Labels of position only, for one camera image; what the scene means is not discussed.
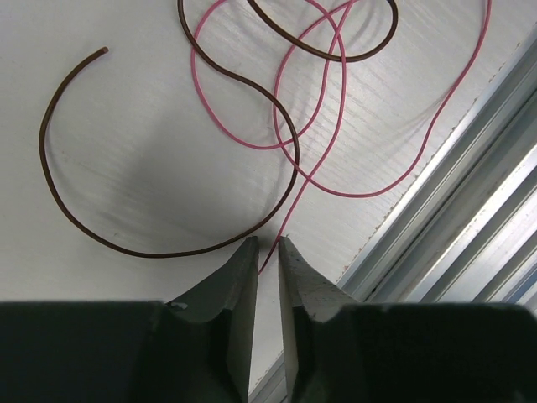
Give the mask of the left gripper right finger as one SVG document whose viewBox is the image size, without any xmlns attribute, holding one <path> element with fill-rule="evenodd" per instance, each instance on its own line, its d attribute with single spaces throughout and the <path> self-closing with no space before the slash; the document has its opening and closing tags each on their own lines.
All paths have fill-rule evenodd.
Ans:
<svg viewBox="0 0 537 403">
<path fill-rule="evenodd" d="M 305 260 L 290 238 L 279 239 L 279 297 L 290 402 L 336 402 L 338 379 L 356 358 L 341 310 L 353 299 Z"/>
</svg>

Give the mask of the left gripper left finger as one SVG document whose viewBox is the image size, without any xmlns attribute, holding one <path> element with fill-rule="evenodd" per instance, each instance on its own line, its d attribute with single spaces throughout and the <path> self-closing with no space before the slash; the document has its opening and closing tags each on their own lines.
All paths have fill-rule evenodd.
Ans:
<svg viewBox="0 0 537 403">
<path fill-rule="evenodd" d="M 246 402 L 258 290 L 258 238 L 167 303 L 180 326 L 172 380 L 182 402 Z"/>
</svg>

